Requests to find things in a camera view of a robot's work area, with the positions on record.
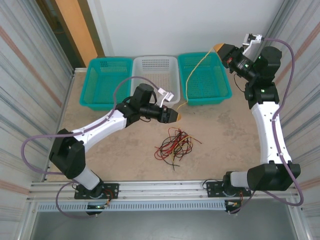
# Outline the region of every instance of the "marble surface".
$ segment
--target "marble surface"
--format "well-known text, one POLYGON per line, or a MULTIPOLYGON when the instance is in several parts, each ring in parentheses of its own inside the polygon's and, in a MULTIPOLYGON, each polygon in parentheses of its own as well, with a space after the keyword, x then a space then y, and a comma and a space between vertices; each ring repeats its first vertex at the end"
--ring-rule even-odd
MULTIPOLYGON (((77 73, 62 124, 71 131, 102 117, 79 104, 86 73, 77 73)), ((86 164, 104 181, 204 180, 221 179, 226 171, 246 171, 260 163, 260 144, 256 123, 244 94, 228 74, 232 97, 217 105, 180 108, 182 119, 171 124, 152 120, 136 122, 106 137, 86 154, 86 164), (172 166, 154 158, 155 146, 168 137, 168 128, 179 127, 199 139, 190 154, 172 166)), ((245 80, 237 83, 244 89, 245 80)), ((65 181, 49 175, 48 181, 65 181)))

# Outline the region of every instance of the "plastic basket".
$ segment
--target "plastic basket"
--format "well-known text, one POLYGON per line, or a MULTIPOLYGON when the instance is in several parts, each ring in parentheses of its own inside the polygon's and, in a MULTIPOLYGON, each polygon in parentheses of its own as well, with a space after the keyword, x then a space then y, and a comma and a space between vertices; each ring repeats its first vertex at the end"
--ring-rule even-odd
MULTIPOLYGON (((206 55, 205 52, 186 53, 178 57, 183 97, 186 100, 186 81, 189 74, 206 55)), ((225 68, 218 55, 210 53, 196 68, 188 81, 188 104, 219 104, 232 96, 225 68)))
MULTIPOLYGON (((173 56, 142 56, 133 60, 132 76, 141 76, 150 79, 158 87, 164 89, 167 92, 174 94, 173 99, 170 102, 165 102, 168 108, 172 108, 173 105, 180 101, 180 80, 179 80, 179 68, 178 61, 173 56)), ((134 78, 131 80, 131 95, 135 92, 135 89, 139 84, 146 83, 148 81, 143 79, 134 78)))
MULTIPOLYGON (((104 57, 90 61, 80 97, 80 104, 94 111, 108 111, 113 108, 113 94, 118 84, 131 76, 131 58, 104 57)), ((130 96, 131 81, 118 90, 116 102, 130 96)))

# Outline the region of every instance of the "bundle of wires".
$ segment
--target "bundle of wires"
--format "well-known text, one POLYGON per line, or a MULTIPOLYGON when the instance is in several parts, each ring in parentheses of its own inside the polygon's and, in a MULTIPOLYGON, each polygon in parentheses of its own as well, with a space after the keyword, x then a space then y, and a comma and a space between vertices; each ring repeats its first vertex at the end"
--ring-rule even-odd
POLYGON ((179 159, 179 161, 181 161, 184 155, 191 153, 194 146, 193 140, 200 144, 202 144, 202 142, 176 127, 170 127, 168 134, 169 136, 163 140, 160 147, 155 146, 157 150, 154 153, 154 157, 157 160, 163 160, 175 170, 175 167, 180 167, 180 165, 175 164, 175 160, 179 159), (166 160, 168 157, 171 157, 172 163, 166 160))

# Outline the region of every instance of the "yellow cable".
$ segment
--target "yellow cable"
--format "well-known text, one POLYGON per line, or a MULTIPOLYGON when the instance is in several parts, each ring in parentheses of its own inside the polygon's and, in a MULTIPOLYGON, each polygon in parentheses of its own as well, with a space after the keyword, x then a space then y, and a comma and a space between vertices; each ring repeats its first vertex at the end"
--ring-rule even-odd
POLYGON ((197 69, 197 67, 202 63, 203 60, 205 60, 205 58, 211 53, 211 51, 214 49, 215 46, 213 46, 208 53, 198 62, 197 65, 195 65, 194 69, 190 72, 188 78, 186 79, 185 82, 185 97, 186 97, 186 102, 182 103, 180 106, 178 106, 178 108, 176 109, 177 111, 179 110, 180 107, 182 107, 183 105, 186 105, 189 102, 189 98, 188 98, 188 82, 189 79, 191 77, 191 75, 194 73, 194 71, 197 69))

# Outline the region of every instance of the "white connector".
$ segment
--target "white connector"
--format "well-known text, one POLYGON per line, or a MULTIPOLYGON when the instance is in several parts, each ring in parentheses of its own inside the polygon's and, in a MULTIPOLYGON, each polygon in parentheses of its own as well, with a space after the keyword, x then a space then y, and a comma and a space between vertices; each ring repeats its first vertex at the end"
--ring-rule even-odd
POLYGON ((242 47, 244 48, 243 55, 246 55, 248 50, 251 48, 253 44, 260 44, 262 41, 262 35, 252 35, 251 33, 247 33, 244 37, 242 47))
POLYGON ((162 108, 164 101, 170 102, 174 98, 174 94, 169 91, 165 91, 163 88, 159 87, 158 93, 161 94, 161 97, 158 98, 156 104, 162 108))

